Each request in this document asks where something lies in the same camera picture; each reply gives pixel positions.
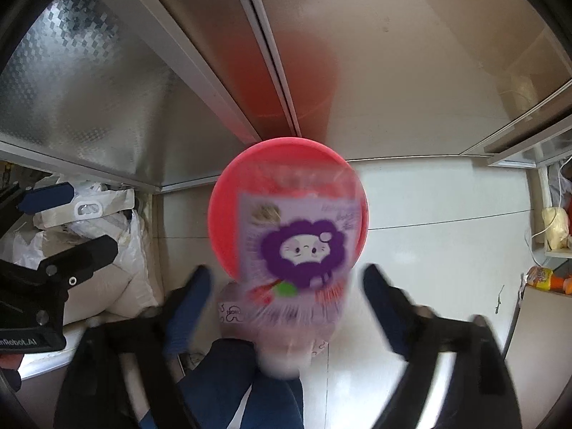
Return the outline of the person left hand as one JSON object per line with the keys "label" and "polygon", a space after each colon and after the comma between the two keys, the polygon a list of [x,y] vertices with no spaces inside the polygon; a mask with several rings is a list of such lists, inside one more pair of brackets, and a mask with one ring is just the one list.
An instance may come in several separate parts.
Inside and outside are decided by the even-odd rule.
{"label": "person left hand", "polygon": [[1,354],[0,355],[0,368],[7,370],[19,370],[22,363],[22,354]]}

